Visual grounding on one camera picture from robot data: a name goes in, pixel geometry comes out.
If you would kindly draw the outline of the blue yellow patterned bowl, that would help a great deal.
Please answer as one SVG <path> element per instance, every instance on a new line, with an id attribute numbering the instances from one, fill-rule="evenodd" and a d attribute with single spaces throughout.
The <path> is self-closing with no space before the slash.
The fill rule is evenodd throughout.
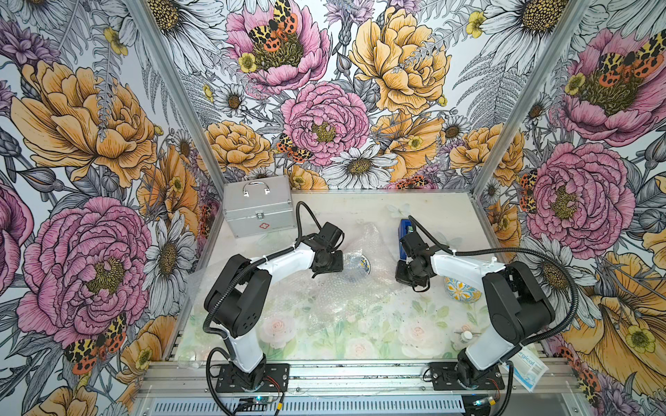
<path id="1" fill-rule="evenodd" d="M 344 255 L 344 272 L 353 279 L 368 277 L 371 269 L 371 262 L 364 254 L 347 253 Z"/>

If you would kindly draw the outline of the clear bubble wrap sheet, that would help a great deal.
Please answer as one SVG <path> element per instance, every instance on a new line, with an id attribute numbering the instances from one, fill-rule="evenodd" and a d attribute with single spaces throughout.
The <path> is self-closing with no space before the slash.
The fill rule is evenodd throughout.
<path id="1" fill-rule="evenodd" d="M 347 253 L 362 253 L 371 262 L 368 277 L 353 279 L 343 271 L 312 277 L 311 270 L 300 271 L 269 290 L 264 322 L 284 318 L 296 331 L 313 336 L 350 318 L 363 315 L 387 301 L 402 286 L 395 280 L 397 259 L 378 224 L 357 221 L 341 247 Z"/>

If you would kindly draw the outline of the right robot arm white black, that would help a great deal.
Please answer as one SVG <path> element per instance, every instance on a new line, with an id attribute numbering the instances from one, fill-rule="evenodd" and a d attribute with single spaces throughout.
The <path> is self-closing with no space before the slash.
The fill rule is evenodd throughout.
<path id="1" fill-rule="evenodd" d="M 579 289 L 571 273 L 555 259 L 532 249 L 513 249 L 515 254 L 540 258 L 563 275 L 570 305 L 561 319 L 525 263 L 501 263 L 496 259 L 499 248 L 456 251 L 438 241 L 414 217 L 408 220 L 412 230 L 400 235 L 406 257 L 397 264 L 397 282 L 423 292 L 429 290 L 434 277 L 449 277 L 485 297 L 490 326 L 459 353 L 454 367 L 463 388 L 477 388 L 522 348 L 555 336 L 572 324 L 580 305 Z"/>

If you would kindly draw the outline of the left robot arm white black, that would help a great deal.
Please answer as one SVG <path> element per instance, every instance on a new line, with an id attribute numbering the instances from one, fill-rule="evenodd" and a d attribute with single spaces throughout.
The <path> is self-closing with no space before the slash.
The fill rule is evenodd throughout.
<path id="1" fill-rule="evenodd" d="M 207 315 L 202 329 L 224 341 L 222 351 L 228 360 L 225 373 L 236 388 L 256 391 L 268 379 L 266 356 L 254 329 L 271 285 L 306 270 L 313 277 L 343 271 L 343 252 L 339 249 L 343 230 L 330 222 L 322 225 L 314 220 L 317 231 L 306 235 L 301 209 L 316 217 L 304 202 L 296 205 L 298 236 L 292 245 L 255 259 L 240 254 L 230 257 L 204 301 Z"/>

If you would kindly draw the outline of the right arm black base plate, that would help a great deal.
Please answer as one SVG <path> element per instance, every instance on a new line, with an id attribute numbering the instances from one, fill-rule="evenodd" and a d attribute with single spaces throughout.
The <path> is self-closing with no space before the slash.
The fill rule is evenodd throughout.
<path id="1" fill-rule="evenodd" d="M 499 391 L 505 388 L 499 370 L 497 365 L 486 370 L 477 370 L 465 363 L 430 362 L 421 378 L 431 383 L 435 391 Z"/>

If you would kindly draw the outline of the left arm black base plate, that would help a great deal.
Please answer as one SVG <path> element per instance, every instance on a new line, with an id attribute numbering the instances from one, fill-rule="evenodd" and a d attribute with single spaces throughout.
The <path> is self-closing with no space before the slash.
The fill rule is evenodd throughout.
<path id="1" fill-rule="evenodd" d="M 223 364 L 214 389 L 216 393 L 283 393 L 288 388 L 290 370 L 289 364 L 269 363 L 243 373 L 234 364 Z"/>

